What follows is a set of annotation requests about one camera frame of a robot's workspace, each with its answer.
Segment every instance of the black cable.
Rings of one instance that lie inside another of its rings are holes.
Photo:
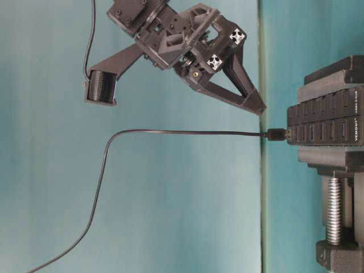
[[[104,155],[102,157],[102,164],[101,164],[101,172],[100,172],[100,178],[98,179],[97,189],[95,198],[92,205],[91,215],[90,219],[87,223],[86,229],[84,232],[82,232],[81,236],[70,246],[67,248],[63,253],[60,255],[54,257],[53,259],[47,261],[41,266],[35,267],[34,269],[28,271],[27,273],[34,273],[38,270],[41,270],[42,268],[45,268],[46,266],[49,266],[51,263],[54,263],[55,261],[61,259],[63,256],[67,255],[71,250],[73,250],[86,236],[87,232],[89,231],[92,221],[94,219],[96,206],[98,202],[98,197],[100,195],[100,189],[102,184],[102,179],[104,177],[105,173],[105,167],[106,167],[106,159],[107,155],[109,153],[109,148],[112,142],[118,138],[122,134],[129,134],[129,133],[149,133],[149,134],[165,134],[165,135],[245,135],[248,137],[264,137],[265,133],[246,133],[246,132],[235,132],[235,131],[171,131],[171,130],[148,130],[148,129],[135,129],[135,130],[126,130],[126,131],[120,131],[116,134],[114,134],[109,141],[107,142],[107,145],[105,147]]]
[[[91,27],[91,34],[89,38],[89,42],[86,49],[85,59],[84,59],[84,77],[86,81],[90,81],[91,75],[87,71],[87,64],[89,62],[89,56],[91,51],[91,46],[93,43],[93,38],[95,37],[95,28],[96,28],[96,0],[92,0],[92,27]]]

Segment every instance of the usb port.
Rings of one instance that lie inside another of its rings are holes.
[[[319,137],[320,137],[320,140],[324,140],[324,124],[323,123],[320,123],[320,126],[319,126]]]
[[[314,133],[314,127],[313,127],[313,125],[310,125],[310,127],[309,127],[309,140],[310,141],[313,141],[313,133]]]
[[[334,136],[335,136],[334,133],[335,133],[334,132],[334,122],[331,121],[330,124],[329,124],[329,139],[330,140],[334,140]]]
[[[302,130],[302,141],[305,142],[306,141],[306,127],[302,126],[301,130]]]
[[[346,121],[341,125],[341,138],[346,139]]]

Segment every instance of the bolt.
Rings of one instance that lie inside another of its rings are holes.
[[[328,244],[339,246],[341,244],[342,229],[342,192],[339,178],[329,179],[327,213],[326,236]]]

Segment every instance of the screw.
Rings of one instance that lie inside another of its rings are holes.
[[[326,236],[332,246],[341,244],[342,193],[339,178],[330,178],[328,184],[328,219]]]

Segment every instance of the clamp screw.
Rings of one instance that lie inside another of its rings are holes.
[[[342,193],[339,178],[330,178],[328,184],[327,240],[332,246],[341,244]]]

